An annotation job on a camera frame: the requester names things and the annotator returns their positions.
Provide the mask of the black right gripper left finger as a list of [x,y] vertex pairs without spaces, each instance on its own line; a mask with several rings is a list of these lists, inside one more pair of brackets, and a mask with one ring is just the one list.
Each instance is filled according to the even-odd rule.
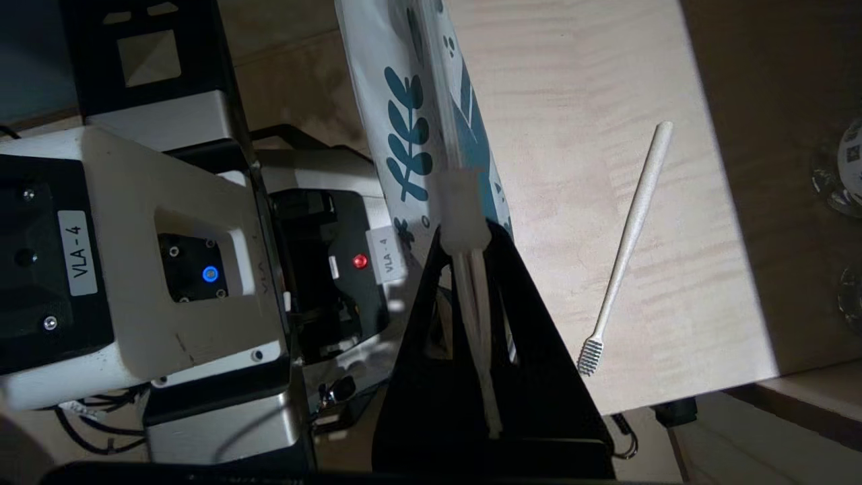
[[440,277],[452,259],[435,234],[410,311],[372,442],[372,469],[384,474],[483,474],[488,427],[459,295],[451,292],[450,358],[427,354],[439,311]]

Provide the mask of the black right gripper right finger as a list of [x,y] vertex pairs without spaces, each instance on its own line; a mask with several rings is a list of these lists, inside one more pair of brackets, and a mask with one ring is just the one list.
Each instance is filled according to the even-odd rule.
[[612,439],[515,244],[489,223],[484,257],[517,362],[493,359],[504,430],[490,459],[505,474],[610,474]]

